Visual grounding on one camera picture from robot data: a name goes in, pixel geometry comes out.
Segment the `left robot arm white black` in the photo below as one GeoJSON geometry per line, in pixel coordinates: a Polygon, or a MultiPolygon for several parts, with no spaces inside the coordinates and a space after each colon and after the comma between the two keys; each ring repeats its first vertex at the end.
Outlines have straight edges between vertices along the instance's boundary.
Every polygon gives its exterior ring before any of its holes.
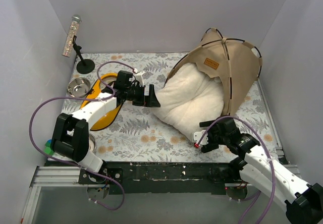
{"type": "Polygon", "coordinates": [[[134,106],[160,107],[154,85],[149,85],[148,95],[145,95],[143,74],[143,71],[137,74],[119,71],[113,85],[106,85],[95,99],[89,99],[87,105],[70,115],[60,114],[51,140],[52,151],[89,170],[95,183],[103,183],[107,179],[107,171],[102,168],[103,160],[89,150],[89,131],[125,101],[132,102],[134,106]]]}

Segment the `white fluffy cushion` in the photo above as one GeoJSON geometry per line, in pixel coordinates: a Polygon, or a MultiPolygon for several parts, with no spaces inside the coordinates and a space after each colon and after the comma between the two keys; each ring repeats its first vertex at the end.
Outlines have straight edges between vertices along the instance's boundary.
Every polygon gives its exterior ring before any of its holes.
{"type": "Polygon", "coordinates": [[[200,131],[199,123],[215,120],[224,108],[223,84],[199,71],[196,64],[182,66],[165,86],[157,91],[160,107],[152,113],[173,126],[188,139],[200,131]]]}

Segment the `steel bowl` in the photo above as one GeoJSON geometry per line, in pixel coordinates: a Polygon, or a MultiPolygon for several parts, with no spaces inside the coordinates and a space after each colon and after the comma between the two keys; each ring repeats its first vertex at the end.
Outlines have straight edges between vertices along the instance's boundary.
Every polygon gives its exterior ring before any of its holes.
{"type": "Polygon", "coordinates": [[[71,97],[83,98],[89,93],[90,89],[90,81],[86,78],[78,77],[70,81],[67,86],[67,93],[71,97]]]}
{"type": "Polygon", "coordinates": [[[95,137],[89,133],[89,151],[95,153],[96,149],[96,139],[95,137]]]}

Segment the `beige pet tent fabric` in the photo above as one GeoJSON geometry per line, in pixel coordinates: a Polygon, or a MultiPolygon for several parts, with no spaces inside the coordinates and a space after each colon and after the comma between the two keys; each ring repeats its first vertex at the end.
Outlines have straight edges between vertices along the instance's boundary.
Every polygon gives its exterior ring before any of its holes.
{"type": "Polygon", "coordinates": [[[262,56],[251,43],[238,38],[223,37],[217,28],[208,28],[197,48],[184,55],[171,69],[167,81],[187,63],[210,78],[219,77],[223,85],[222,115],[233,116],[251,86],[259,79],[262,56]]]}

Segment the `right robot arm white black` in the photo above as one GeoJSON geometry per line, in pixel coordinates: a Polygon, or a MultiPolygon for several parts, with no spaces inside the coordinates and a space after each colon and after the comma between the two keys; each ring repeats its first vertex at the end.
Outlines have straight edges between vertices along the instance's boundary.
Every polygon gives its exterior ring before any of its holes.
{"type": "Polygon", "coordinates": [[[322,186],[311,185],[288,170],[271,157],[257,134],[241,133],[235,120],[235,117],[223,116],[201,122],[202,131],[191,134],[194,146],[203,153],[226,146],[237,156],[228,170],[233,182],[245,181],[256,187],[269,197],[268,206],[275,203],[285,211],[290,223],[319,223],[322,186]]]}

